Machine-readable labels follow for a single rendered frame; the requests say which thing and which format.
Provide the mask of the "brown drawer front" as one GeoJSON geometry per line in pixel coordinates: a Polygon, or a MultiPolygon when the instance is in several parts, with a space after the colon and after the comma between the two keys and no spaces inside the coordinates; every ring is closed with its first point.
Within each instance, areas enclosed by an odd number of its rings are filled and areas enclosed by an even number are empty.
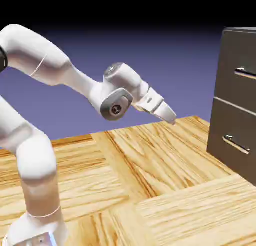
{"type": "Polygon", "coordinates": [[[256,113],[256,79],[236,75],[236,68],[256,73],[256,27],[222,32],[214,96],[256,113]]]}
{"type": "Polygon", "coordinates": [[[207,152],[256,186],[256,113],[213,100],[207,152]],[[230,135],[241,145],[250,148],[244,154],[223,140],[230,135]]]}

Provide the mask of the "dark brown wooden cabinet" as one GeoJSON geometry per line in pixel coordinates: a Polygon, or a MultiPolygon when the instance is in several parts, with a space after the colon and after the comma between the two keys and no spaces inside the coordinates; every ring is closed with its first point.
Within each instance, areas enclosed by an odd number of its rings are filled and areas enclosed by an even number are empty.
{"type": "Polygon", "coordinates": [[[223,30],[207,152],[256,187],[256,27],[223,30]]]}

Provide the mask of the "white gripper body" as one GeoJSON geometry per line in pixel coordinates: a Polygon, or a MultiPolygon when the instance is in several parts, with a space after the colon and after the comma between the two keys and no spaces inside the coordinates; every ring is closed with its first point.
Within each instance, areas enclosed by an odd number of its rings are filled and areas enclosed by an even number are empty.
{"type": "Polygon", "coordinates": [[[165,101],[159,105],[159,107],[153,112],[153,115],[171,125],[176,123],[177,115],[165,101]]]}

